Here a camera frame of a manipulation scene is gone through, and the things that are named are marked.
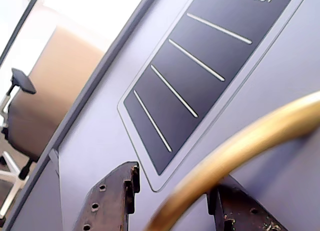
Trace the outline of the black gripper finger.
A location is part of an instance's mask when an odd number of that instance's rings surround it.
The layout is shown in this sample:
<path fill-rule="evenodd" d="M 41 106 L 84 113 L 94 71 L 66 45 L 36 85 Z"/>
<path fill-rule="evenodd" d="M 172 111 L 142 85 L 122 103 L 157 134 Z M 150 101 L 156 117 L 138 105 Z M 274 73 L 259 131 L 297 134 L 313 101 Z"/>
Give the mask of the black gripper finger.
<path fill-rule="evenodd" d="M 127 231 L 140 192 L 140 169 L 127 161 L 102 178 L 87 193 L 74 231 Z"/>
<path fill-rule="evenodd" d="M 270 212 L 228 175 L 206 193 L 217 231 L 286 231 Z"/>

